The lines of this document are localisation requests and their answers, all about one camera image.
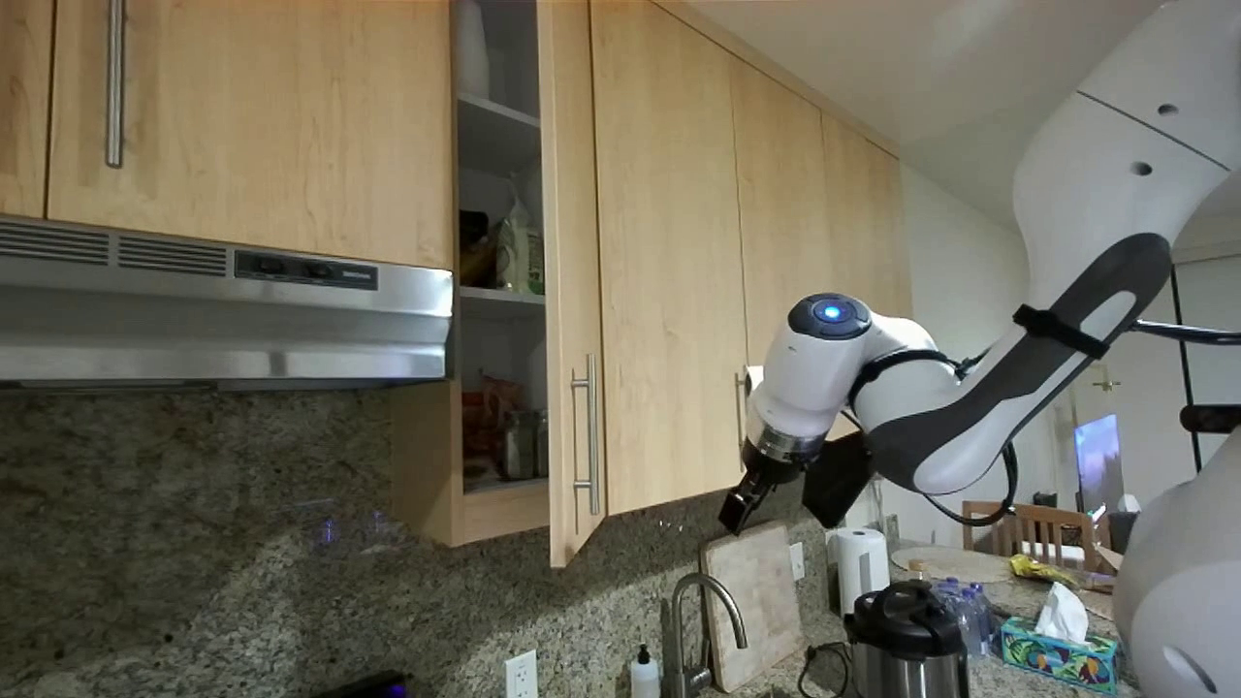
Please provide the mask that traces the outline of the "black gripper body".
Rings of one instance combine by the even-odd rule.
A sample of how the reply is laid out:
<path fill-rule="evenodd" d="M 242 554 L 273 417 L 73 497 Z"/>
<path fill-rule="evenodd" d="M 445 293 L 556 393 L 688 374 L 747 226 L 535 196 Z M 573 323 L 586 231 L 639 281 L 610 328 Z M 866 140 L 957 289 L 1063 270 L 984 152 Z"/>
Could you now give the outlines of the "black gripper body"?
<path fill-rule="evenodd" d="M 741 464 L 745 464 L 745 475 L 728 488 L 727 509 L 734 514 L 752 514 L 772 488 L 802 475 L 815 464 L 815 457 L 809 452 L 772 457 L 759 444 L 745 440 Z"/>

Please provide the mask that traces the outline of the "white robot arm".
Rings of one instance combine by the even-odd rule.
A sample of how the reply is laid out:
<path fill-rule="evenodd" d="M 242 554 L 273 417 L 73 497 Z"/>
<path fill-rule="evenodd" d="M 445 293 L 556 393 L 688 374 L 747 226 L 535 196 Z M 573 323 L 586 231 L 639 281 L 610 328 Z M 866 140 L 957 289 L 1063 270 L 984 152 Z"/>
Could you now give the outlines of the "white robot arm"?
<path fill-rule="evenodd" d="M 723 527 L 794 480 L 835 523 L 866 480 L 976 484 L 1087 363 L 1145 323 L 1198 204 L 1241 166 L 1241 0 L 1165 0 L 1047 117 L 1011 179 L 1028 297 L 983 355 L 843 289 L 800 297 L 747 393 Z M 1114 588 L 1148 698 L 1241 698 L 1241 457 L 1145 505 Z"/>

